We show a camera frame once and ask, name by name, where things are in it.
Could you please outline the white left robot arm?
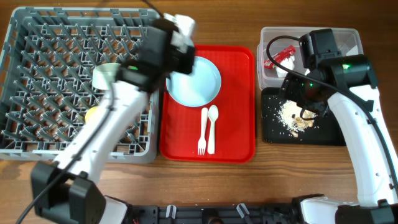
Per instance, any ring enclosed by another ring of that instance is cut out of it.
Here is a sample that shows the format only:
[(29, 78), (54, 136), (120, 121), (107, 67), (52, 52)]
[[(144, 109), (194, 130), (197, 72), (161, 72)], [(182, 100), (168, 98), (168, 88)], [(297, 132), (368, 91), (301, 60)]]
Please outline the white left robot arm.
[(153, 21), (139, 57), (122, 63), (102, 97), (96, 120), (52, 162), (38, 162), (29, 210), (55, 223), (138, 223), (133, 206), (103, 195), (97, 182), (111, 151), (172, 72), (192, 72), (195, 21), (164, 14)]

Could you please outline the red sauce packet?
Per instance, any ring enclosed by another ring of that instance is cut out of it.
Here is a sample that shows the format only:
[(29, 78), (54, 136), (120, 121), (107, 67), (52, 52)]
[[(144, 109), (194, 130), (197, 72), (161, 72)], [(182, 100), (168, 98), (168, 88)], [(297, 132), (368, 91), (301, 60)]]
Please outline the red sauce packet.
[[(290, 45), (286, 47), (283, 51), (274, 54), (272, 58), (277, 62), (281, 63), (283, 60), (290, 58), (296, 53), (296, 49), (293, 45)], [(267, 59), (264, 61), (264, 68), (266, 69), (272, 69), (275, 67), (275, 64), (270, 60)]]

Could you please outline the white plastic spoon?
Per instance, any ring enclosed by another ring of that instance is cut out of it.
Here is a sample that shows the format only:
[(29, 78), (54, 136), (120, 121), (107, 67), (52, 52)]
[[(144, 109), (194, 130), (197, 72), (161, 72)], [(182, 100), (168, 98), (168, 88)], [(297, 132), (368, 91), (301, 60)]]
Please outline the white plastic spoon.
[(208, 111), (208, 118), (210, 120), (210, 132), (208, 137), (208, 146), (207, 151), (208, 154), (215, 153), (215, 122), (218, 119), (219, 111), (216, 105), (210, 106)]

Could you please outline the green bowl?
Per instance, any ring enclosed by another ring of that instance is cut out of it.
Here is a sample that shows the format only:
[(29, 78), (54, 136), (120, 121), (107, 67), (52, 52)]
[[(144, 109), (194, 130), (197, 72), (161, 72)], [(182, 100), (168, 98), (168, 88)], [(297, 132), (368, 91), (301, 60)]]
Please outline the green bowl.
[(115, 82), (120, 63), (104, 63), (93, 70), (92, 86), (99, 90), (108, 90), (111, 83)]

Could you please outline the rice and peanut shells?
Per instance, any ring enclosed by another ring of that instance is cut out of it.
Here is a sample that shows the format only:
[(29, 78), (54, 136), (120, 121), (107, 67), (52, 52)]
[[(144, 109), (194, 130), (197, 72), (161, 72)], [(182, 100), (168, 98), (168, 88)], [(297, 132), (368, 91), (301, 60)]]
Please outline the rice and peanut shells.
[(282, 129), (294, 138), (299, 137), (306, 129), (312, 128), (316, 118), (315, 113), (303, 110), (290, 100), (279, 103), (275, 115)]

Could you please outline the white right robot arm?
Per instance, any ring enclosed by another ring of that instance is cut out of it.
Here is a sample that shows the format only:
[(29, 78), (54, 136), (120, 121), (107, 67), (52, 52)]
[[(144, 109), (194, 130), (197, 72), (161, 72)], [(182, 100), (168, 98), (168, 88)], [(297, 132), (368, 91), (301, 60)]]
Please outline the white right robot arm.
[(287, 70), (284, 98), (318, 117), (334, 114), (354, 167), (356, 202), (326, 196), (298, 200), (302, 223), (396, 223), (397, 153), (381, 111), (378, 80), (363, 54), (345, 56), (331, 29), (298, 38), (304, 75)]

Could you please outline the white plastic fork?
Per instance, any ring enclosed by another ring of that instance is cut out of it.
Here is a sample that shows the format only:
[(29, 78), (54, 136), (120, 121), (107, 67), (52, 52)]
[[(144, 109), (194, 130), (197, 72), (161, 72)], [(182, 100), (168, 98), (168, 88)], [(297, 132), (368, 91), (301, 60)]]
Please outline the white plastic fork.
[(205, 149), (206, 149), (206, 139), (205, 139), (205, 132), (206, 132), (206, 124), (208, 119), (208, 108), (201, 109), (201, 123), (200, 123), (200, 138), (198, 140), (198, 155), (204, 156)]

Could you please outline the yellow plastic cup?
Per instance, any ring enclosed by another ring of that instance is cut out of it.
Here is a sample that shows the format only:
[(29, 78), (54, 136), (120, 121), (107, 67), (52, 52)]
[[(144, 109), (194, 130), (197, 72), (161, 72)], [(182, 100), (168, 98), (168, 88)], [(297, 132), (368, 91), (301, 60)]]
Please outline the yellow plastic cup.
[(96, 112), (98, 110), (97, 106), (90, 108), (85, 114), (85, 123), (89, 123), (93, 118), (96, 117)]

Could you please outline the large light blue plate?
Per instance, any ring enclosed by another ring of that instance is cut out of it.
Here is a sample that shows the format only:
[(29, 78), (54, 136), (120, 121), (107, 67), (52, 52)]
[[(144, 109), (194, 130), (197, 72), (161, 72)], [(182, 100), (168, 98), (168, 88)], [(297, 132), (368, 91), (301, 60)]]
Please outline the large light blue plate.
[(200, 107), (216, 98), (221, 89), (221, 73), (210, 60), (195, 56), (192, 72), (172, 72), (166, 79), (169, 95), (178, 104)]

